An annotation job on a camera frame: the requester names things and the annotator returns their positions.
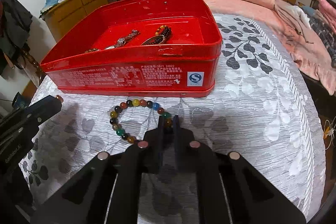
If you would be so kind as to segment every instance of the mattress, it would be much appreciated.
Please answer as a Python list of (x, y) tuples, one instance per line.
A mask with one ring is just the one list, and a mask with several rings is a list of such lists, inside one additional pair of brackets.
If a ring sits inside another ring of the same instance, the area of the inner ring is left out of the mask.
[[(204, 98), (151, 98), (179, 115), (181, 126), (213, 151), (241, 153), (305, 215), (318, 211), (325, 183), (320, 119), (295, 63), (272, 31), (244, 17), (214, 14), (223, 37), (215, 87)], [(117, 154), (129, 144), (109, 123), (125, 96), (62, 94), (46, 77), (32, 103), (60, 94), (61, 112), (40, 126), (34, 148), (20, 167), (35, 206), (98, 152)], [(130, 108), (119, 116), (128, 133), (142, 139), (158, 114)], [(138, 223), (198, 223), (196, 180), (175, 171), (172, 149), (159, 175), (143, 174)]]

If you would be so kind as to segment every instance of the bedspread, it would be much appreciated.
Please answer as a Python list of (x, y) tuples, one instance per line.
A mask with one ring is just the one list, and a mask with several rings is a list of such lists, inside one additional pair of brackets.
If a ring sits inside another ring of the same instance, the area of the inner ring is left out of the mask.
[[(214, 90), (205, 98), (145, 98), (181, 117), (181, 126), (213, 151), (241, 153), (309, 220), (325, 181), (323, 133), (296, 65), (263, 23), (214, 14), (223, 37)], [(33, 102), (61, 92), (49, 77)], [(128, 143), (109, 123), (124, 96), (61, 94), (60, 113), (40, 126), (34, 148), (21, 161), (35, 205), (43, 203), (98, 152), (123, 152)], [(119, 116), (142, 139), (158, 114), (130, 108)], [(198, 223), (196, 180), (178, 174), (168, 149), (159, 175), (143, 174), (138, 223)]]

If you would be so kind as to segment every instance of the red tin box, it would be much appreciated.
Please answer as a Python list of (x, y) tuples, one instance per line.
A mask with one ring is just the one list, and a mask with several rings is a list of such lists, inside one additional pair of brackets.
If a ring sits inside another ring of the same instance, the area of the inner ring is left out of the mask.
[[(161, 25), (161, 45), (141, 46)], [(132, 30), (140, 34), (114, 45)], [(203, 0), (122, 0), (98, 8), (73, 27), (41, 62), (65, 93), (204, 97), (215, 85), (222, 37)]]

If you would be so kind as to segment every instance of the blue and white label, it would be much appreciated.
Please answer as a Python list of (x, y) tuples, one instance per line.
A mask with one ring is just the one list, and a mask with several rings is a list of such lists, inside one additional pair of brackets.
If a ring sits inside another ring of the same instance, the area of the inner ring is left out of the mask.
[(203, 71), (188, 71), (188, 86), (202, 86), (203, 78)]

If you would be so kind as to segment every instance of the beaded bracelet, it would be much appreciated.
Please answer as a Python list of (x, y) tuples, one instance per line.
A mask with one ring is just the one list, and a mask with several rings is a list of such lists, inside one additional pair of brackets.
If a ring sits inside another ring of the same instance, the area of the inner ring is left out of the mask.
[(114, 107), (114, 111), (110, 113), (111, 119), (110, 124), (112, 125), (113, 130), (116, 131), (117, 135), (120, 136), (123, 140), (127, 140), (128, 143), (133, 144), (137, 139), (133, 136), (129, 136), (125, 129), (121, 128), (118, 125), (117, 117), (118, 114), (122, 112), (122, 110), (127, 109), (128, 107), (148, 107), (157, 111), (159, 115), (162, 115), (165, 118), (164, 125), (165, 127), (170, 127), (172, 125), (171, 114), (166, 112), (164, 108), (160, 107), (159, 103), (153, 103), (152, 101), (146, 101), (144, 99), (138, 100), (127, 100), (126, 102), (121, 102), (119, 106)]

